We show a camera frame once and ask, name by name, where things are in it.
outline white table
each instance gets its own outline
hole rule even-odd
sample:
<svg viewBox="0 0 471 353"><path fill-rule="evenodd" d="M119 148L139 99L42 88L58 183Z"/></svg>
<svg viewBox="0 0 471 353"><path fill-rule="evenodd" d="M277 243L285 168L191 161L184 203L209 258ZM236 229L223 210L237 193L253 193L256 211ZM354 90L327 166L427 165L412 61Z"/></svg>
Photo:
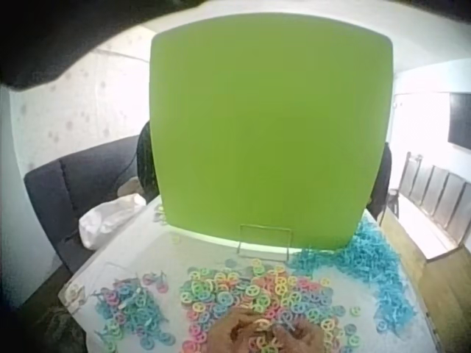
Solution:
<svg viewBox="0 0 471 353"><path fill-rule="evenodd" d="M134 218L103 249L92 256L71 278L60 292L60 299L68 305L69 311L85 330L89 341L99 345L94 333L103 329L105 320L95 311L96 297L90 296L102 287L111 288L115 279L142 277L149 272L163 271L169 281L169 292L157 293L152 289L160 308L169 319L162 329L176 336L174 346L156 344L154 352L179 352L181 343L188 339L188 320L180 304L179 287L187 280L187 269L191 266L224 268L227 259L234 259L238 265L249 265L248 257L258 257L272 264L286 259L286 249L270 246L251 246L243 244L237 254L238 243L231 240L199 235L162 225L155 220L155 208L160 203L156 198L147 208ZM397 337L393 333L376 332L373 316L376 311L374 288L368 288L356 279L337 271L335 268L321 268L314 272L314 278L330 278L334 289L333 305L341 304L346 308L360 306L362 314L353 318L346 315L340 318L341 324L353 323L358 328L361 346L355 352L436 352L435 343L425 315L419 305L417 295L411 285L407 296L416 307L417 315L411 320L405 334ZM75 300L72 292L82 288L82 300ZM118 351L145 352L135 335L126 335L118 345Z"/></svg>

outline wooden floor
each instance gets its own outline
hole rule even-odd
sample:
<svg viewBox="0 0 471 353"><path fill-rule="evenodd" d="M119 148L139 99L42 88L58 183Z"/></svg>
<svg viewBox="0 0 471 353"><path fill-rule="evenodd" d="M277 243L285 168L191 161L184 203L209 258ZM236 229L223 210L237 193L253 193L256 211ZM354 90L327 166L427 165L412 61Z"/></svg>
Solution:
<svg viewBox="0 0 471 353"><path fill-rule="evenodd" d="M427 262L390 210L381 227L422 295L443 350L471 353L471 254L462 247Z"/></svg>

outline white wall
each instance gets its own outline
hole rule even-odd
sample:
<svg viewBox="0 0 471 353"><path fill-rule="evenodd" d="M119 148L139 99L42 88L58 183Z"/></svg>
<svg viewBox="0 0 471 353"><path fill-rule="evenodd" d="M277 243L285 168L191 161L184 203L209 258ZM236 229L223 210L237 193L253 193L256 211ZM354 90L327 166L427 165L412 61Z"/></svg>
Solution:
<svg viewBox="0 0 471 353"><path fill-rule="evenodd" d="M137 26L103 43L47 85L11 93L20 173L138 135L149 120L154 32Z"/></svg>
<svg viewBox="0 0 471 353"><path fill-rule="evenodd" d="M391 187L399 185L407 151L471 182L471 151L447 142L451 93L471 93L471 58L423 66L394 80ZM471 250L471 236L466 246Z"/></svg>
<svg viewBox="0 0 471 353"><path fill-rule="evenodd" d="M1 282L7 302L19 307L60 264L29 202L18 168L10 91L0 88Z"/></svg>
<svg viewBox="0 0 471 353"><path fill-rule="evenodd" d="M137 135L149 120L154 32L136 27L86 54L56 81L1 89L1 280L19 307L60 260L24 187L24 174L58 157Z"/></svg>

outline pile of plastic pieces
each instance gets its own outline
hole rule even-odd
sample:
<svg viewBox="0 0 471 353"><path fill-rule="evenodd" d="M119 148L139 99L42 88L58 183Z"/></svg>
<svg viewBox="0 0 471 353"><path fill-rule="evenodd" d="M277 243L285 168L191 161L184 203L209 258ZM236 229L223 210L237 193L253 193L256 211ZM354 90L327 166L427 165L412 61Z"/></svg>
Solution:
<svg viewBox="0 0 471 353"><path fill-rule="evenodd" d="M303 249L293 256L288 265L294 274L303 276L311 276L314 270L322 266L337 267L363 283L376 285L378 309L375 319L379 332L390 330L399 334L416 314L405 295L399 257L378 227L366 216L361 219L345 248L334 252Z"/></svg>
<svg viewBox="0 0 471 353"><path fill-rule="evenodd" d="M113 288L102 288L93 294L98 299L95 309L105 320L105 328L96 334L104 342L108 352L116 351L116 343L125 334L137 335L141 347L152 350L155 341L165 346L175 344L175 337L160 329L167 322L159 305L138 278L113 283Z"/></svg>
<svg viewBox="0 0 471 353"><path fill-rule="evenodd" d="M226 261L229 265L235 267L236 262ZM317 282L310 277L292 276L284 265L272 266L259 259L240 271L192 267L188 276L180 288L180 301L190 321L190 337L182 346L185 353L205 352L208 331L231 307L250 308L264 317L259 326L266 334L249 340L251 352L278 353L282 346L272 334L272 325L281 324L294 331L295 321L301 318L323 328L326 352L351 353L360 346L356 325L341 327L339 323L347 310L332 305L333 289L328 278ZM359 307L350 309L351 316L360 312Z"/></svg>

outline ceiling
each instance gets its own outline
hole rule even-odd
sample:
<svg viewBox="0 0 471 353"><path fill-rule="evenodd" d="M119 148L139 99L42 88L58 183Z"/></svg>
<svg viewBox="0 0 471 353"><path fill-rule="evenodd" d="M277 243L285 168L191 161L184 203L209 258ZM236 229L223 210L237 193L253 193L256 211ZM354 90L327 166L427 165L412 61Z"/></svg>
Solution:
<svg viewBox="0 0 471 353"><path fill-rule="evenodd" d="M144 24L156 33L233 13L303 13L349 22L389 37L394 72L471 57L471 24L384 0L213 0Z"/></svg>

